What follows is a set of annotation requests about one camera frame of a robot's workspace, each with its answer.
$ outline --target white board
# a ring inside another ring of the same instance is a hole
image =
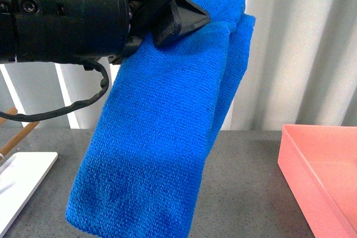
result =
[[[0,167],[0,238],[20,214],[57,158],[55,152],[20,152]]]

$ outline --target towel fold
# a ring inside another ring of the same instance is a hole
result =
[[[100,237],[186,238],[202,172],[247,69],[245,0],[193,0],[211,23],[167,47],[149,34],[124,60],[67,204]]]

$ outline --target gray table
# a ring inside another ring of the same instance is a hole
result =
[[[17,131],[0,129],[0,145]],[[59,158],[5,238],[94,237],[64,219],[91,135],[91,130],[35,129],[16,147],[56,151]],[[206,163],[191,238],[314,237],[277,165],[280,138],[280,132],[219,134]]]

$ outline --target wooden dowel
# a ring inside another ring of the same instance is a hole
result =
[[[39,122],[32,122],[25,126],[19,133],[15,135],[8,143],[0,149],[0,161],[20,142],[26,137]]]
[[[7,111],[6,113],[7,113],[7,114],[12,114],[12,115],[17,114],[17,109],[16,109],[15,107],[12,107],[12,108],[10,108],[10,110]],[[0,125],[2,125],[3,123],[5,123],[6,121],[7,121],[7,119],[5,119],[5,118],[0,118]]]

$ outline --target white backdrop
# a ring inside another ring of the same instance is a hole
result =
[[[250,62],[223,129],[357,125],[357,1],[247,0],[246,13],[257,18]],[[101,63],[114,81],[118,68]],[[80,66],[13,64],[0,71],[1,110],[43,112],[99,90],[100,75]],[[94,128],[104,101],[39,127]]]

